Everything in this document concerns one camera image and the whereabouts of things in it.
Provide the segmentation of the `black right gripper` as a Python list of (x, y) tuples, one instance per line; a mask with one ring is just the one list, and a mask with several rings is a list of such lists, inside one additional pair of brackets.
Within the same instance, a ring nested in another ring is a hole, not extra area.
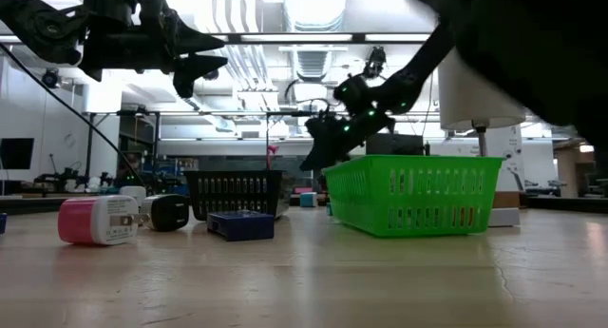
[(364, 143), (383, 128), (394, 130), (394, 120), (380, 111), (364, 111), (350, 118), (321, 112), (306, 122), (313, 148), (300, 164), (301, 171), (320, 170), (337, 164), (342, 154)]

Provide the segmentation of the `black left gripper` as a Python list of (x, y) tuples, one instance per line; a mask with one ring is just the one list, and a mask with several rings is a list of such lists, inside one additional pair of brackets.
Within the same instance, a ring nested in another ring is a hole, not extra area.
[(179, 59), (176, 53), (196, 53), (224, 47), (224, 42), (212, 35), (187, 26), (166, 0), (142, 0), (140, 20), (146, 35), (143, 69), (174, 72), (173, 86), (181, 98), (193, 96), (194, 83), (204, 75), (217, 71), (228, 63), (225, 57), (189, 55)]

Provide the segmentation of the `green plastic basket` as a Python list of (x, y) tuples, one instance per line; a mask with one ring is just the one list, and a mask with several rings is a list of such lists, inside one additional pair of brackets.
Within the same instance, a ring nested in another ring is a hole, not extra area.
[(366, 155), (326, 168), (332, 215), (380, 238), (485, 232), (500, 157)]

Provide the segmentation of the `black white charger cube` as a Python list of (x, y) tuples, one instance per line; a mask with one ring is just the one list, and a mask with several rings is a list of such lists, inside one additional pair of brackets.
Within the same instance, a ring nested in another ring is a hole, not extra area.
[(160, 194), (145, 198), (140, 213), (148, 217), (146, 226), (157, 232), (171, 232), (189, 222), (190, 202), (180, 194)]

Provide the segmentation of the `white shade wooden table lamp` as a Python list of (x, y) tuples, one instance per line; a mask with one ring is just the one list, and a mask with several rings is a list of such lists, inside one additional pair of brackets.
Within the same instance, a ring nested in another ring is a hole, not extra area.
[[(454, 133), (473, 131), (483, 156), (489, 156), (489, 129), (521, 127), (525, 119), (524, 108), (468, 67), (455, 49), (438, 66), (438, 88), (441, 128)], [(519, 208), (522, 193), (496, 190), (494, 206)]]

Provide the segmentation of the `pink white charger cube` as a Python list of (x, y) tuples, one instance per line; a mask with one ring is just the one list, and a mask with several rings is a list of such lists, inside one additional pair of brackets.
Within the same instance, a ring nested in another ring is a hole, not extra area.
[(133, 242), (139, 225), (148, 221), (149, 216), (140, 212), (134, 198), (108, 195), (64, 201), (58, 211), (57, 228), (63, 242), (111, 246)]

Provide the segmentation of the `black monitor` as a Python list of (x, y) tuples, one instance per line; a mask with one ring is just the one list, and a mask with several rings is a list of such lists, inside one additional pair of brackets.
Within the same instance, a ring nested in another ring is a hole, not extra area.
[(33, 138), (0, 139), (0, 161), (5, 169), (30, 169), (33, 154)]
[(376, 134), (367, 147), (372, 154), (423, 155), (423, 137), (418, 135)]

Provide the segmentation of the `black plastic basket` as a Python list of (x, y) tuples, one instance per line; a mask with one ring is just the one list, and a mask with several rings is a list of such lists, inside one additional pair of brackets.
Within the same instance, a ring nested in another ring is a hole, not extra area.
[(194, 217), (250, 210), (278, 219), (289, 208), (295, 177), (280, 170), (185, 171)]

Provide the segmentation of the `navy blue flat box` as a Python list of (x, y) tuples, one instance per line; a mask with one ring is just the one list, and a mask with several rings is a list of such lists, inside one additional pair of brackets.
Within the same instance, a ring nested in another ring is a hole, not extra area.
[(222, 236), (226, 241), (272, 239), (275, 236), (275, 217), (249, 210), (210, 213), (207, 231)]

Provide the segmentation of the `white box device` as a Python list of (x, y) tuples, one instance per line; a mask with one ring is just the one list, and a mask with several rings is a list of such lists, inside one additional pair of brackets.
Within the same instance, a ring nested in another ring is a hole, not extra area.
[(497, 191), (524, 192), (523, 144), (518, 125), (491, 128), (486, 132), (487, 154), (503, 159)]

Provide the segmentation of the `white digital display module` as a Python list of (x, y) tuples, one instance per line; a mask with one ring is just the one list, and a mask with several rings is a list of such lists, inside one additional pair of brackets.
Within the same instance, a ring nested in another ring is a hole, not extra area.
[(520, 224), (520, 209), (517, 207), (493, 208), (488, 220), (489, 227), (508, 227)]

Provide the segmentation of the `black aluminium rig frame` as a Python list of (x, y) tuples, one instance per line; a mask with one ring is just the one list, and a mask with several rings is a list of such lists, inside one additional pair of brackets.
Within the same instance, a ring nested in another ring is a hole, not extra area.
[[(65, 198), (0, 199), (0, 213), (20, 215), (51, 212), (56, 211), (65, 200)], [(608, 198), (523, 196), (521, 203), (534, 209), (608, 214)]]

